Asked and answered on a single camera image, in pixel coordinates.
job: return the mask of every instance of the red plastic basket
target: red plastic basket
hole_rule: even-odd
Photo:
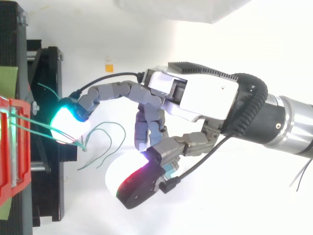
[[[12,109],[15,109],[17,115],[30,118],[30,105],[28,103],[22,100],[5,99],[0,96],[0,205],[31,182],[30,133],[21,128],[16,128],[16,164],[14,164],[16,166],[16,175],[14,176],[16,180],[14,182],[16,183],[13,184],[12,181],[13,125],[9,124],[10,117],[8,116]],[[17,118],[16,123],[30,129],[28,121]]]

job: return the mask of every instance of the black cable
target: black cable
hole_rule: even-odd
[[[242,136],[263,107],[268,97],[268,88],[266,84],[256,76],[246,73],[235,73],[233,75],[238,77],[237,82],[239,85],[250,89],[254,86],[254,93],[251,100],[247,102],[240,116],[230,125],[231,133]]]
[[[298,183],[298,187],[297,187],[296,192],[298,192],[299,187],[300,187],[300,184],[301,184],[302,177],[303,177],[303,175],[304,175],[304,172],[306,171],[306,169],[308,168],[308,166],[310,165],[310,163],[312,162],[312,160],[313,160],[313,159],[310,159],[310,160],[308,161],[308,163],[306,164],[306,167],[304,168],[304,170],[303,170],[303,172],[302,172],[302,174],[301,174],[301,177],[300,177],[300,180],[299,180],[299,183]]]
[[[86,84],[85,86],[83,86],[81,89],[78,89],[77,91],[73,92],[72,94],[69,95],[69,97],[74,98],[74,99],[78,99],[81,95],[81,93],[83,92],[83,90],[87,89],[88,87],[92,86],[93,84],[103,81],[105,79],[108,78],[112,78],[112,77],[119,77],[119,76],[126,76],[126,75],[132,75],[135,76],[137,78],[138,83],[142,82],[143,79],[143,75],[144,72],[139,72],[139,73],[135,73],[135,72],[120,72],[120,73],[115,73],[115,74],[110,74],[107,76],[103,76],[100,77],[96,80],[93,80],[92,82],[89,82],[88,84]]]
[[[219,147],[221,147],[221,145],[223,143],[225,143],[227,140],[229,140],[231,137],[233,137],[234,134],[229,134],[228,136],[226,136],[224,139],[222,139],[217,145],[215,145],[211,151],[206,154],[200,161],[198,161],[194,166],[192,166],[189,170],[187,170],[185,173],[183,173],[182,175],[179,176],[179,179],[182,180],[183,178],[185,178],[187,175],[189,175],[191,172],[193,172],[195,169],[197,169],[202,163],[204,163],[209,157],[211,157],[211,155],[218,150]]]

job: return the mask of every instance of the bolt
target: bolt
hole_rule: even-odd
[[[58,60],[59,61],[64,61],[64,54],[62,52],[59,52]]]
[[[36,101],[33,101],[31,103],[31,111],[33,115],[36,115],[39,110],[40,110],[40,107],[37,105]]]
[[[18,16],[18,23],[22,26],[29,26],[29,15],[26,11],[21,11]]]

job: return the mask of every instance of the led light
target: led light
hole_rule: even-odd
[[[149,161],[138,151],[130,151],[115,159],[106,173],[106,185],[110,193],[116,196],[118,187],[135,171]]]
[[[79,139],[82,134],[90,129],[90,123],[88,120],[85,122],[78,121],[66,106],[63,106],[55,114],[50,126],[72,136],[75,140]],[[67,143],[73,142],[56,131],[51,130],[51,134],[55,139]]]

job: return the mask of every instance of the wire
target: wire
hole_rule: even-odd
[[[101,158],[103,155],[105,155],[105,154],[111,149],[111,147],[112,147],[112,138],[111,138],[111,136],[110,136],[105,130],[100,129],[100,128],[96,128],[96,129],[94,128],[94,129],[92,129],[92,130],[89,132],[88,136],[86,137],[85,146],[86,146],[87,143],[88,143],[89,136],[90,136],[94,131],[97,131],[97,130],[101,130],[101,131],[103,131],[103,132],[105,132],[105,133],[107,134],[107,136],[110,138],[110,146],[109,146],[109,148],[108,148],[101,156],[97,157],[96,159],[94,159],[94,160],[91,161],[90,163],[86,164],[85,166],[83,166],[83,167],[77,169],[78,171],[79,171],[79,170],[82,170],[82,169],[85,169],[86,167],[88,167],[89,165],[91,165],[92,163],[94,163],[95,161],[97,161],[99,158]]]
[[[59,100],[61,99],[61,98],[58,96],[58,94],[56,94],[56,92],[55,92],[54,90],[52,90],[50,87],[47,87],[46,85],[41,84],[41,83],[39,83],[39,82],[37,82],[37,84],[38,84],[39,86],[42,86],[42,87],[48,89],[48,90],[51,91],[52,93],[54,93],[55,96],[56,96]]]
[[[44,124],[44,123],[41,123],[41,122],[32,120],[32,119],[30,119],[30,118],[26,118],[26,117],[23,117],[23,116],[19,116],[19,115],[17,115],[17,114],[13,114],[13,113],[11,113],[10,115],[13,116],[13,117],[15,117],[15,118],[17,117],[17,118],[23,119],[23,120],[25,120],[25,121],[32,122],[32,123],[34,123],[34,124],[36,124],[36,125],[42,126],[42,127],[47,128],[47,129],[49,129],[49,130],[56,131],[56,132],[62,134],[63,136],[67,137],[69,140],[71,140],[71,141],[76,141],[76,139],[75,139],[74,137],[70,136],[69,134],[66,134],[66,133],[64,133],[63,131],[60,131],[60,130],[58,130],[58,129],[54,128],[54,127],[51,127],[51,126],[49,126],[49,125],[47,125],[47,124]]]
[[[70,144],[70,145],[75,145],[75,146],[77,146],[77,145],[74,144],[74,143],[67,143],[67,142],[65,142],[65,141],[61,141],[61,140],[55,139],[55,138],[53,138],[53,137],[51,137],[51,136],[48,136],[48,135],[46,135],[46,134],[43,134],[43,133],[40,133],[40,132],[37,132],[37,131],[33,131],[33,130],[28,129],[28,128],[26,128],[26,127],[17,125],[17,124],[15,124],[15,123],[11,122],[11,121],[10,121],[9,123],[10,123],[11,125],[15,125],[15,126],[18,127],[18,128],[21,128],[21,129],[23,129],[23,130],[25,130],[25,131],[28,131],[28,132],[30,132],[30,133],[33,133],[33,134],[36,134],[36,135],[40,135],[40,136],[46,137],[46,138],[51,139],[51,140],[54,140],[54,141],[59,141],[59,142],[63,142],[63,143],[66,143],[66,144]]]
[[[69,97],[78,99],[83,90],[87,89],[88,87],[92,86],[93,84],[95,84],[97,82],[103,81],[103,80],[108,79],[108,78],[132,75],[132,76],[137,77],[137,79],[139,79],[139,78],[143,77],[143,74],[144,73],[140,73],[140,72],[139,73],[135,73],[135,72],[120,72],[120,73],[115,73],[115,74],[110,74],[110,75],[107,75],[107,76],[103,76],[103,77],[100,77],[100,78],[98,78],[98,79],[96,79],[96,80],[94,80],[92,82],[89,82],[88,84],[83,86],[81,89],[78,89],[77,91],[75,91],[72,94],[70,94]]]
[[[217,145],[215,145],[211,151],[206,154],[200,161],[198,161],[195,165],[193,165],[189,170],[187,170],[185,173],[179,176],[180,180],[185,178],[187,175],[189,175],[191,172],[193,172],[195,169],[197,169],[200,165],[202,165],[211,155],[221,147],[223,143],[225,143],[227,140],[229,140],[231,137],[233,137],[234,134],[230,134],[226,136],[224,139],[222,139]]]
[[[83,146],[82,144],[80,144],[75,138],[73,138],[72,136],[70,136],[69,134],[66,134],[64,133],[63,131],[60,131],[54,127],[51,127],[49,125],[46,125],[44,123],[41,123],[41,122],[38,122],[38,121],[35,121],[35,120],[32,120],[32,119],[29,119],[29,118],[26,118],[26,117],[23,117],[23,116],[19,116],[17,114],[13,114],[13,113],[10,113],[10,116],[13,116],[13,117],[17,117],[17,118],[20,118],[20,119],[23,119],[25,121],[29,121],[29,122],[32,122],[36,125],[39,125],[39,126],[42,126],[44,128],[47,128],[49,130],[53,130],[53,131],[56,131],[57,133],[61,134],[62,136],[68,138],[69,140],[73,141],[74,145],[78,146],[78,147],[81,147],[82,149],[86,150],[86,147]]]
[[[313,160],[313,159],[310,159],[310,160],[306,163],[305,168],[303,169],[303,172],[302,172],[302,174],[301,174],[301,177],[300,177],[300,180],[299,180],[299,183],[298,183],[298,187],[297,187],[296,192],[298,192],[299,187],[300,187],[300,184],[301,184],[302,177],[303,177],[303,175],[304,175],[304,172],[306,171],[306,169],[308,168],[308,166],[310,165],[310,163],[312,162],[312,160]]]
[[[120,126],[120,127],[123,129],[123,131],[124,131],[124,139],[122,140],[121,144],[119,145],[119,147],[118,147],[114,152],[110,153],[109,155],[107,155],[107,156],[103,159],[102,163],[97,167],[97,169],[103,164],[103,162],[104,162],[104,160],[105,160],[106,158],[108,158],[108,157],[111,156],[112,154],[116,153],[116,152],[120,149],[120,147],[122,146],[122,144],[123,144],[123,142],[125,141],[125,138],[126,138],[126,130],[125,130],[125,128],[124,128],[121,124],[119,124],[119,123],[117,123],[117,122],[104,121],[104,122],[102,122],[102,123],[96,125],[96,126],[89,132],[89,134],[86,136],[85,146],[87,145],[88,140],[89,140],[90,135],[92,134],[92,132],[93,132],[94,130],[96,130],[98,126],[100,126],[100,125],[102,125],[102,124],[106,124],[106,123],[107,123],[107,124],[116,124],[116,125]],[[105,130],[103,130],[103,131],[109,136],[110,140],[112,140],[111,137],[110,137],[110,135],[109,135]],[[85,166],[83,166],[82,168],[79,168],[79,169],[77,169],[77,170],[82,170],[82,169],[86,168],[87,166],[91,165],[92,163],[94,163],[95,161],[97,161],[99,158],[101,158],[103,155],[105,155],[105,154],[110,150],[111,146],[112,146],[112,145],[110,144],[110,147],[108,148],[108,150],[107,150],[104,154],[102,154],[100,157],[94,159],[92,162],[86,164]]]
[[[308,167],[308,164],[310,164],[310,160],[308,160],[308,162],[302,167],[302,169],[298,172],[298,174],[294,177],[293,181],[291,182],[291,184],[289,185],[289,187],[291,187],[294,182],[299,178],[299,176],[301,175],[301,173],[304,171],[305,168]]]

